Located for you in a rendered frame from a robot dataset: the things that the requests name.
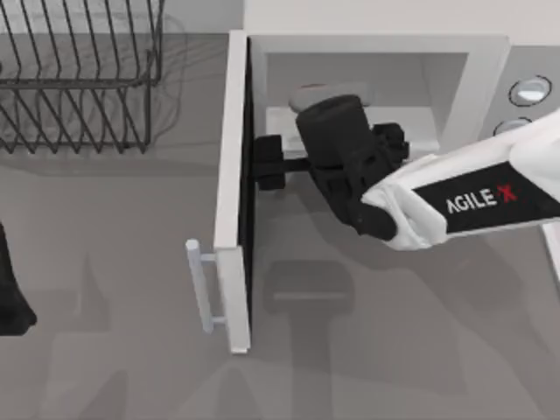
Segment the white microwave door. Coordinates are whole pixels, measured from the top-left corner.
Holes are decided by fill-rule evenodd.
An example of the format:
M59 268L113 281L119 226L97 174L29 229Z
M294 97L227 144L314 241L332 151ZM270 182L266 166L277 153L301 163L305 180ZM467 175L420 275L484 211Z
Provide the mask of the white microwave door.
M231 354L251 348L250 233L254 203L252 143L254 96L251 42L242 30L228 36L213 250L227 345Z

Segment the pale grey rounded box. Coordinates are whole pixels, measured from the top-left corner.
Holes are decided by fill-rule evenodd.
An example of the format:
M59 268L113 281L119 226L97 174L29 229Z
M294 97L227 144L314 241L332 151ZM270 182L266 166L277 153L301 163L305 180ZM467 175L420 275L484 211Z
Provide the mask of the pale grey rounded box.
M342 95L355 95L363 106L370 106L375 98L374 90L366 82L349 81L332 84L312 84L296 89L289 98L289 107L300 113L324 100Z

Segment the pale microwave oven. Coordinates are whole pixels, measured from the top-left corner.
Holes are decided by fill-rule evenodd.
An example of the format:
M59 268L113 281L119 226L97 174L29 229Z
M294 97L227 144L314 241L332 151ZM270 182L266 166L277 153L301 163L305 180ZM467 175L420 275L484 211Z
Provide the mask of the pale microwave oven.
M305 83L368 83L369 120L400 123L417 157L560 108L560 0L245 0L243 29L260 127L290 152L302 146L288 98ZM535 75L550 95L516 107L509 89Z

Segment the small round microwave knob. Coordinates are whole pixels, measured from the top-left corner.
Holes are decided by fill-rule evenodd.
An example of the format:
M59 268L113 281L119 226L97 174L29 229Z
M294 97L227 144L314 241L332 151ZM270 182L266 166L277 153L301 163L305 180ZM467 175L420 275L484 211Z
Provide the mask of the small round microwave knob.
M517 130L520 127L523 127L525 125L528 125L532 123L532 120L528 117L525 116L521 116L521 117L517 117L514 119L510 119L510 120L506 120L506 121L502 121L500 123L498 123L495 128L493 129L493 136L496 137L502 133L511 131L511 130Z

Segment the large round microwave knob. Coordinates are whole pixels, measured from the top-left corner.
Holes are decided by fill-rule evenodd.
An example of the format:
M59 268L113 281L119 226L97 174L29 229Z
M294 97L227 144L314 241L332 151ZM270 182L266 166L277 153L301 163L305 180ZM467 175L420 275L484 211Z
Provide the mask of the large round microwave knob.
M541 75L535 75L526 80L518 80L508 92L509 101L519 108L535 106L550 95L551 81Z

